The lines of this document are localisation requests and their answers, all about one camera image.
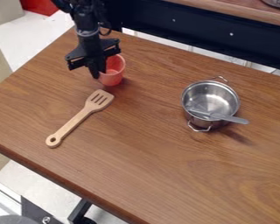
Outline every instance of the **spatula handle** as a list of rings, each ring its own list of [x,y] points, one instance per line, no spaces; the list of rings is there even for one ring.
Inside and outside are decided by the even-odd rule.
[[[77,115],[75,115],[69,122],[62,126],[59,130],[57,130],[54,134],[50,135],[45,143],[50,148],[56,148],[61,143],[62,140],[75,128],[79,126],[86,118],[88,118],[95,110],[85,106]]]

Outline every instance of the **stainless steel pot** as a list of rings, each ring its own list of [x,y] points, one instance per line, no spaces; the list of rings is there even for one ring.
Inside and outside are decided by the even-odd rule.
[[[224,77],[215,77],[228,82]],[[187,87],[181,97],[181,104],[194,131],[209,131],[226,125],[228,122],[195,114],[190,109],[204,110],[207,113],[220,113],[233,116],[240,107],[238,94],[228,85],[216,80],[198,81]]]
[[[265,2],[266,4],[280,8],[280,0],[262,0],[262,1]]]

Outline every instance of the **wooden tabletop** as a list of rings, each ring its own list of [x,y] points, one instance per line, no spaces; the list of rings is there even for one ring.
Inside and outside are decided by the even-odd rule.
[[[0,85],[0,152],[130,223],[280,224],[280,77],[112,36],[127,61],[120,86],[103,87],[86,68],[67,71],[73,30]],[[193,132],[181,93],[217,75],[251,124]],[[99,88],[115,95],[112,105],[47,148]]]
[[[280,25],[280,9],[268,6],[262,0],[165,0],[203,10],[216,11],[240,18]]]

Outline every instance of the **hole in spatula handle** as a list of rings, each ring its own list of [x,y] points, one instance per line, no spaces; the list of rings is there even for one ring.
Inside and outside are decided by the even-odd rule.
[[[55,134],[53,134],[46,139],[45,143],[48,147],[53,149],[61,144],[61,139],[57,137]]]

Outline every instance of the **pink plastic cup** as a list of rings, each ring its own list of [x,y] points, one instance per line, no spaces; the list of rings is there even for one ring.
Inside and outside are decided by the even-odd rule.
[[[112,87],[121,83],[125,60],[123,56],[117,54],[107,59],[106,73],[100,73],[99,81],[102,85]]]

